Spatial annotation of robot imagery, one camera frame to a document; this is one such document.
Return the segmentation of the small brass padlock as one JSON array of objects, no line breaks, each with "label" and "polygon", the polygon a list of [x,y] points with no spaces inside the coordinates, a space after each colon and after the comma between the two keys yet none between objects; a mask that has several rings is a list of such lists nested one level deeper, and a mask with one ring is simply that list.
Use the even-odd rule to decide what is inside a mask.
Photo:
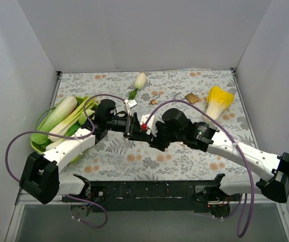
[{"label": "small brass padlock", "polygon": [[160,94],[153,96],[152,99],[150,100],[150,104],[151,105],[157,104],[157,99],[160,98],[160,96],[161,96]]}]

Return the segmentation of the large brass padlock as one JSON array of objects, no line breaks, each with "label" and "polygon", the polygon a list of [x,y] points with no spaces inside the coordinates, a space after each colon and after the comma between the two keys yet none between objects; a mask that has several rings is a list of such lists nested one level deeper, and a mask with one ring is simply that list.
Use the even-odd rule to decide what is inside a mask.
[{"label": "large brass padlock", "polygon": [[181,92],[176,93],[173,96],[173,99],[186,100],[191,104],[197,103],[199,101],[198,96],[196,96],[195,94],[189,93],[187,95],[182,95]]}]

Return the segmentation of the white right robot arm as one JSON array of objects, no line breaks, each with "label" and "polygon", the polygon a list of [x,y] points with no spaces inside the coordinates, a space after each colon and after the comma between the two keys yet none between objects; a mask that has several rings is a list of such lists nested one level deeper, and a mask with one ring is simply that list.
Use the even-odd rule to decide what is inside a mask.
[{"label": "white right robot arm", "polygon": [[218,174],[208,187],[198,191],[202,201],[223,200],[234,194],[262,194],[286,203],[289,195],[289,153],[270,154],[229,137],[205,122],[192,122],[176,108],[167,110],[159,121],[148,115],[141,125],[150,130],[164,148],[182,142],[191,149],[214,154],[247,169],[245,175]]}]

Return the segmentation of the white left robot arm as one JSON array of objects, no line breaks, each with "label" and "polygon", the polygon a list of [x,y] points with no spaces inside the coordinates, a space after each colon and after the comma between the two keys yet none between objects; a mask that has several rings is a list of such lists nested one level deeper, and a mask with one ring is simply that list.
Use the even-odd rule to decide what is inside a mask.
[{"label": "white left robot arm", "polygon": [[60,174],[73,159],[96,145],[108,131],[123,133],[124,137],[132,140],[150,140],[149,133],[142,129],[148,115],[138,118],[136,113],[126,112],[117,116],[115,110],[113,100],[102,100],[91,120],[86,121],[71,139],[42,154],[30,154],[19,182],[20,188],[42,204],[66,194],[74,195],[78,201],[86,201],[91,194],[91,183],[80,175],[63,177]]}]

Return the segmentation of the white radish with leaves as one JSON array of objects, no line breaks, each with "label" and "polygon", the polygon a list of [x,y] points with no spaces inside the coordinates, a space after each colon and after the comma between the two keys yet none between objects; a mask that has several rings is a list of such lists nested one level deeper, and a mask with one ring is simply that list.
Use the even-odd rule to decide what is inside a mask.
[{"label": "white radish with leaves", "polygon": [[139,73],[139,75],[136,78],[136,81],[134,83],[133,90],[129,92],[128,100],[134,100],[137,92],[144,87],[146,82],[147,82],[147,77],[146,77],[145,73]]}]

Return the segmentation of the round green cabbage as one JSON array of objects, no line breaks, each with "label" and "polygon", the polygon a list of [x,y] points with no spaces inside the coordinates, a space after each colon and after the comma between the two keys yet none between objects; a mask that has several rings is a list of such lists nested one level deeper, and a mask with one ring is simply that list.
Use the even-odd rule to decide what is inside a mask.
[{"label": "round green cabbage", "polygon": [[91,109],[87,109],[86,113],[84,111],[82,111],[80,116],[79,116],[80,126],[82,126],[87,121],[87,117],[89,117],[90,115],[93,115],[94,113],[95,113],[95,111],[91,110]]}]

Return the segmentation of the floral table mat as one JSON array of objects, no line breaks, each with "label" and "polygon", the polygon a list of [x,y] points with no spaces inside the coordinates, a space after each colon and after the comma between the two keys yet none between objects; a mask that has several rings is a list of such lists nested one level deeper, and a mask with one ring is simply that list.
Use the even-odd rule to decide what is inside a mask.
[{"label": "floral table mat", "polygon": [[[123,110],[122,98],[133,89],[137,72],[66,73],[60,77],[56,100],[74,95],[96,95],[98,99],[110,98],[118,110]],[[138,116],[155,111],[150,104],[153,96],[160,94],[156,111],[161,116],[169,108],[178,108],[193,122],[203,120],[207,96],[213,86],[219,86],[234,95],[234,102],[218,118],[237,140],[254,146],[247,116],[240,100],[232,71],[176,70],[146,73],[147,82],[136,95]],[[193,93],[199,101],[173,99]],[[245,174],[246,170],[220,156],[192,150],[181,143],[173,143],[165,151],[150,148],[145,142],[129,141],[121,133],[109,132],[97,145],[89,149],[80,160],[67,165],[62,175],[79,174],[89,180],[209,180],[219,173]]]}]

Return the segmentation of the yellow napa cabbage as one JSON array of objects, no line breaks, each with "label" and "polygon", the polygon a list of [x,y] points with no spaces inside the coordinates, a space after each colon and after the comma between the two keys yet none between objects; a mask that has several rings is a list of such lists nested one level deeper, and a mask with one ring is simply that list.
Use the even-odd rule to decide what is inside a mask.
[{"label": "yellow napa cabbage", "polygon": [[220,88],[219,86],[213,86],[207,96],[207,109],[205,111],[213,120],[222,114],[222,112],[228,108],[234,101],[234,95]]}]

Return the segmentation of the green bok choy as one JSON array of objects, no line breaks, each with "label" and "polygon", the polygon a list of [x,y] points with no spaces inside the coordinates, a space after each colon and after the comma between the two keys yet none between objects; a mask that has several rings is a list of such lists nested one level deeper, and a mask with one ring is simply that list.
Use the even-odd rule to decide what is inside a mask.
[{"label": "green bok choy", "polygon": [[66,137],[71,137],[71,136],[73,136],[76,132],[77,132],[77,130],[80,128],[80,126],[79,125],[73,125],[73,126],[71,126],[69,129],[68,129],[68,131],[65,133],[65,136]]}]

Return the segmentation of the green napa cabbage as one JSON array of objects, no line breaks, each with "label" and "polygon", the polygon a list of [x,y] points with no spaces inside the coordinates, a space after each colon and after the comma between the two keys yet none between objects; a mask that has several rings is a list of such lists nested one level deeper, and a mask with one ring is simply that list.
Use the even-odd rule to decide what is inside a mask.
[{"label": "green napa cabbage", "polygon": [[[67,96],[56,106],[56,108],[45,119],[45,121],[39,125],[37,130],[50,133],[54,127],[56,127],[73,112],[76,105],[76,98],[74,96]],[[48,140],[48,135],[33,133],[30,137],[30,140],[37,145],[43,145]]]}]

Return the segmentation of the celery stalk bundle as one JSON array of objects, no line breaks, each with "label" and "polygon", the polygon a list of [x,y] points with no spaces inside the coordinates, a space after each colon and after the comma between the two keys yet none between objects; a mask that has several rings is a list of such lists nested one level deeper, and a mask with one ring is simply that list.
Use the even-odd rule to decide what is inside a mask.
[{"label": "celery stalk bundle", "polygon": [[65,136],[65,133],[68,131],[68,129],[73,125],[79,125],[79,116],[82,111],[86,113],[87,109],[93,110],[93,108],[97,107],[99,102],[93,98],[89,102],[86,102],[88,97],[85,97],[81,103],[77,100],[77,105],[73,112],[65,118],[61,123],[59,123],[56,127],[54,127],[50,133],[57,134],[61,136]]}]

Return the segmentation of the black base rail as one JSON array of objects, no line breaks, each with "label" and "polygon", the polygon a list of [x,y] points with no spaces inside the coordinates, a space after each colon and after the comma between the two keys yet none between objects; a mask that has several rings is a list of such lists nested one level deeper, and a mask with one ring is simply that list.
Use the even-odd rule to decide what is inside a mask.
[{"label": "black base rail", "polygon": [[95,202],[106,211],[194,211],[208,212],[200,190],[211,180],[91,181],[75,198]]}]

